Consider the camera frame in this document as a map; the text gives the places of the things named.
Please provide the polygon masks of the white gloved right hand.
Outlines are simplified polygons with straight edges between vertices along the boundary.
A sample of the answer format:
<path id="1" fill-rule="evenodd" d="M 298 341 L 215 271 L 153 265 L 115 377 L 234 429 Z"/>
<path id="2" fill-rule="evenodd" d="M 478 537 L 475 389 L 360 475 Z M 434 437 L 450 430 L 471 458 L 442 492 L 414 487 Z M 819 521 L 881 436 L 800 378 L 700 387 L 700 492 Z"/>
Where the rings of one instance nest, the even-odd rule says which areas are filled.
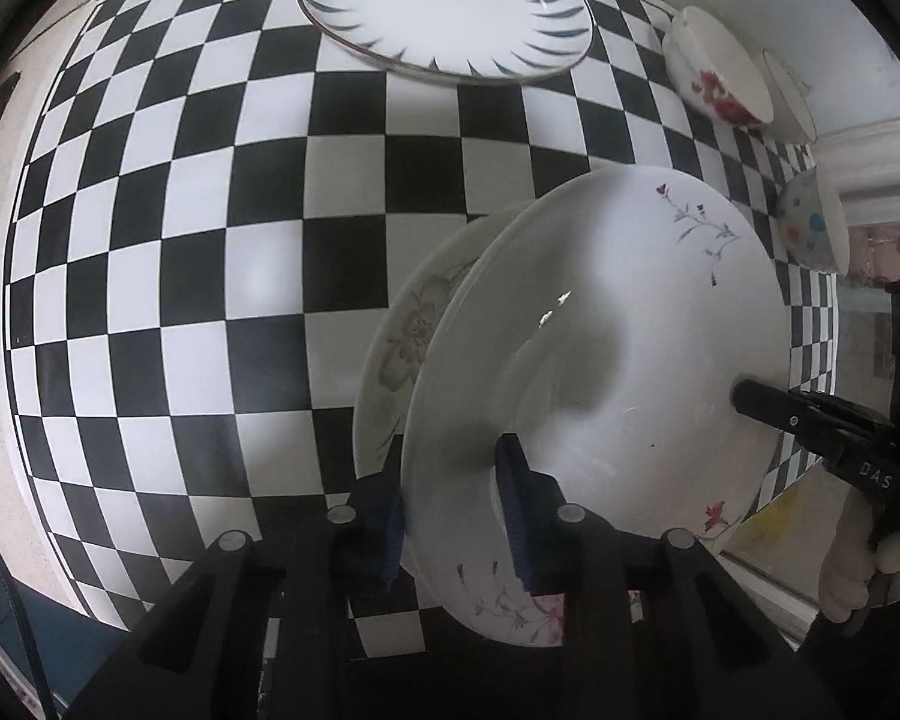
<path id="1" fill-rule="evenodd" d="M 831 622 L 845 622 L 863 610 L 877 574 L 891 578 L 885 605 L 900 601 L 900 532 L 870 544 L 873 507 L 857 491 L 848 489 L 831 546 L 824 556 L 818 583 L 821 613 Z"/>

